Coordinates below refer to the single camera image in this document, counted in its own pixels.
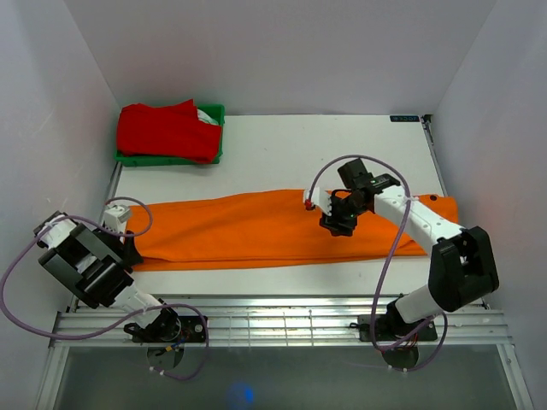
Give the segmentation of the orange trousers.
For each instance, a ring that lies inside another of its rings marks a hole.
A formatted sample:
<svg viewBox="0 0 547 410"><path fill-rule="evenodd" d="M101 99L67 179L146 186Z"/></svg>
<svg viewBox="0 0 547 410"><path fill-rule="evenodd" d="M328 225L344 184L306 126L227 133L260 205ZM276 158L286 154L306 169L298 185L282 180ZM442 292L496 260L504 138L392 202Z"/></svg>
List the orange trousers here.
<svg viewBox="0 0 547 410"><path fill-rule="evenodd" d="M140 272L290 267L384 259L398 227L372 213L350 237L320 227L302 190L271 190L131 208Z"/></svg>

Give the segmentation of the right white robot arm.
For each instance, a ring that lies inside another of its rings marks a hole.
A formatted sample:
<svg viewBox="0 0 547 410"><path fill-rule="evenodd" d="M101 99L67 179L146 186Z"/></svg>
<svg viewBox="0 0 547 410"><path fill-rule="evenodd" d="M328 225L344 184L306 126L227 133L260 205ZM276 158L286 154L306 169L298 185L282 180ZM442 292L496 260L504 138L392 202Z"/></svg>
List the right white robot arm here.
<svg viewBox="0 0 547 410"><path fill-rule="evenodd" d="M484 229L449 221L412 196L395 168L373 175L366 160L365 155L345 157L338 169L344 197L312 185L304 194L304 203L308 209L321 210L320 225L333 236L352 236L359 216L376 214L397 226L396 243L408 234L430 258L425 285L390 302L384 314L371 315L371 340L405 339L427 320L453 313L498 290L491 240Z"/></svg>

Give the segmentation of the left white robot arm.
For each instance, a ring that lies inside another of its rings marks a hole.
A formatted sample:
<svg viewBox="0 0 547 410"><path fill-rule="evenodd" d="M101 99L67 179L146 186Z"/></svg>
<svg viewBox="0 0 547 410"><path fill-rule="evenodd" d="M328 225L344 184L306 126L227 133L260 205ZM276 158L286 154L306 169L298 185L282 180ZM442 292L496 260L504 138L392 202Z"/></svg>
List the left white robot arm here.
<svg viewBox="0 0 547 410"><path fill-rule="evenodd" d="M144 262L132 231L121 225L90 229L59 211L33 230L45 253L39 264L90 308L141 309L124 331L135 342L172 342L182 334L178 314L136 285L133 268Z"/></svg>

